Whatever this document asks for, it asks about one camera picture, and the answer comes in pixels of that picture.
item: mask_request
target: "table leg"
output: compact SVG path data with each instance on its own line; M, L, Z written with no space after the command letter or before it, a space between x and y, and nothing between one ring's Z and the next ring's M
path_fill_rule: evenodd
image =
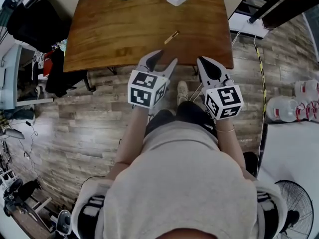
M197 76L198 75L198 68L196 69L196 66L193 66L193 70L194 70L194 76Z
M44 201L43 204L41 204L41 205L40 205L38 208L36 208L34 211L35 211L36 213L38 213L39 211L42 210L43 207L45 207L48 203L50 203L51 200L52 200L52 198L49 197L47 200Z
M15 106L28 106L28 105L37 105L43 103L51 103L53 102L53 98L46 98L46 99L35 99L35 100L28 100L28 101L19 101L15 103Z
M115 66L110 66L108 67L108 69L114 74L114 75L117 75L118 72L116 71L116 67Z
M83 78L83 81L85 83L85 86L86 86L86 89L90 92L94 92L96 91L96 87L93 86L93 87L90 87L90 84L89 84L89 81L88 81L88 77L85 75L85 77Z

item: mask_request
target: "black shorts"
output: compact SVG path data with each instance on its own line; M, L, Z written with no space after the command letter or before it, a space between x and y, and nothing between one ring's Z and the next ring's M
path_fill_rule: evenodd
M159 111L147 125L145 136L159 126L176 120L200 125L217 138L214 121L201 107L191 101L181 103L177 108L175 116L169 110Z

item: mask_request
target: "leg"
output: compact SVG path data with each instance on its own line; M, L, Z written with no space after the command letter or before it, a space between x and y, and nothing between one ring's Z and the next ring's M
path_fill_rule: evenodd
M114 75L117 75L117 71L116 71L116 67L115 66L110 66L110 67L107 67L107 69L109 69Z
M196 69L196 67L193 66L193 70L194 70L194 76L197 76L198 75L198 69Z
M188 101L188 87L185 81L180 81L178 83L177 92L177 120L198 124L217 138L213 120L210 119L208 114L203 111L201 107Z
M83 78L83 81L84 81L85 86L86 86L86 89L87 89L88 91L90 91L90 92L96 91L95 86L90 87L87 75L85 75L85 77Z
M147 136L150 132L152 132L159 126L173 122L174 120L175 116L169 110L159 111L158 114L156 114L155 117L146 126L145 136Z
M253 152L245 152L244 159L246 164L246 171L256 177L258 167L258 157Z
M177 120L197 124L217 138L214 121L201 107L191 101L181 103L177 108Z

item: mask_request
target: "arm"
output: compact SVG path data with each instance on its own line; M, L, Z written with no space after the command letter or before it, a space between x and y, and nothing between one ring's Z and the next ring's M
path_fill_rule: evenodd
M121 140L116 153L115 165L107 174L106 179L115 180L115 178L130 166L130 164L140 155L143 146L143 140L148 123L149 109L136 106L133 109L128 127Z
M246 170L243 151L237 140L235 130L233 130L234 124L232 121L230 119L217 120L216 128L220 150L231 156L242 169Z

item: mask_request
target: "wooden table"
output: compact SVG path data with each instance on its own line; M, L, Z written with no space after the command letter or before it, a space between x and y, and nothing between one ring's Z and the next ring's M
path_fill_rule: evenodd
M180 34L164 45L175 31ZM159 63L177 57L196 65L211 57L233 68L224 0L79 0L64 59L64 72L135 65L149 52L164 49Z

